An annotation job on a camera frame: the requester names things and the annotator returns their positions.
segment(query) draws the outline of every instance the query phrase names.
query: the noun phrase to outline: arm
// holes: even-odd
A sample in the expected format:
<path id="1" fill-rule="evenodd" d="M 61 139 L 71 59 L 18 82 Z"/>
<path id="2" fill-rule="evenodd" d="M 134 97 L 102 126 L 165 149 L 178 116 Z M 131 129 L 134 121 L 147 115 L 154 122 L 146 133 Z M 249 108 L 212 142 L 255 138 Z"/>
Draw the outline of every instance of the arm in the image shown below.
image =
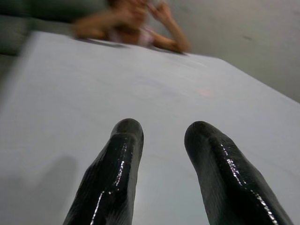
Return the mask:
<path id="1" fill-rule="evenodd" d="M 105 31 L 119 22 L 117 13 L 107 11 L 79 19 L 73 25 L 75 35 L 78 38 L 104 39 Z"/>
<path id="2" fill-rule="evenodd" d="M 78 38 L 105 39 L 106 31 L 111 27 L 132 22 L 134 17 L 129 7 L 129 2 L 121 1 L 115 10 L 90 15 L 75 21 L 75 35 Z"/>
<path id="3" fill-rule="evenodd" d="M 190 50 L 190 43 L 173 19 L 167 3 L 164 2 L 157 8 L 154 8 L 152 5 L 148 7 L 154 18 L 159 20 L 173 36 L 172 40 L 159 34 L 154 34 L 154 46 L 179 53 L 188 52 Z"/>

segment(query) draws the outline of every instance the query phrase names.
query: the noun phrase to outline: hand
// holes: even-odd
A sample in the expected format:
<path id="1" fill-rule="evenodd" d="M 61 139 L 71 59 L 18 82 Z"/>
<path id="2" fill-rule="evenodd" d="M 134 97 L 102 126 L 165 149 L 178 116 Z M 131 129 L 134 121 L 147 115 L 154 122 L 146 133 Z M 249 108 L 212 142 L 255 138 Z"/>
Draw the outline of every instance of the hand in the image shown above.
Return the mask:
<path id="1" fill-rule="evenodd" d="M 159 4 L 157 7 L 148 4 L 148 9 L 153 17 L 161 23 L 165 23 L 173 19 L 170 7 L 166 2 Z"/>

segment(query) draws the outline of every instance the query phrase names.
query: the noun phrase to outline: blurry person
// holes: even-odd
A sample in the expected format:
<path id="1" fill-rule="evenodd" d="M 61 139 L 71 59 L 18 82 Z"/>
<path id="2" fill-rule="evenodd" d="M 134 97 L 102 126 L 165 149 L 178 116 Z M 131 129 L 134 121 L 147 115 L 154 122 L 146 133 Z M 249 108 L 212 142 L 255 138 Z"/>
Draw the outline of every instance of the blurry person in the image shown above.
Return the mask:
<path id="1" fill-rule="evenodd" d="M 75 21 L 75 35 L 78 38 L 93 38 L 144 47 L 155 46 L 178 53 L 189 51 L 189 41 L 173 19 L 166 2 L 154 7 L 148 4 L 148 0 L 107 1 L 110 6 L 108 11 Z M 144 26 L 148 11 L 169 30 L 173 39 L 163 37 Z"/>

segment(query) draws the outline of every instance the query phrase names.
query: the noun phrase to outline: pink top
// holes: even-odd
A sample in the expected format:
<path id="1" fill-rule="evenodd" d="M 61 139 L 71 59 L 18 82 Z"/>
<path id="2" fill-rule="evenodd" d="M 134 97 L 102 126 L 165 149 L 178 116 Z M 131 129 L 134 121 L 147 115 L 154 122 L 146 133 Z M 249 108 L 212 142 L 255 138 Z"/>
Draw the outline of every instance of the pink top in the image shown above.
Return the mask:
<path id="1" fill-rule="evenodd" d="M 141 30 L 141 34 L 137 45 L 143 47 L 150 47 L 154 41 L 152 31 L 148 28 L 141 28 L 140 30 Z M 117 43 L 122 43 L 121 38 L 119 37 L 115 29 L 111 29 L 108 32 L 108 40 Z"/>

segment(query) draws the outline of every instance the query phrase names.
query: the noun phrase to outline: white table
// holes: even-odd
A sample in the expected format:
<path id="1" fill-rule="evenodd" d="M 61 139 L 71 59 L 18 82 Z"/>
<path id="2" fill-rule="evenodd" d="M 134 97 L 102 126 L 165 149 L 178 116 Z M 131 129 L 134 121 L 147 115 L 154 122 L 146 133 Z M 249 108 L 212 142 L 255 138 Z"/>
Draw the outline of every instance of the white table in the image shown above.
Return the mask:
<path id="1" fill-rule="evenodd" d="M 1 224 L 59 225 L 113 126 L 144 130 L 133 225 L 208 225 L 184 134 L 229 135 L 300 222 L 300 105 L 228 63 L 34 33 L 0 105 Z"/>

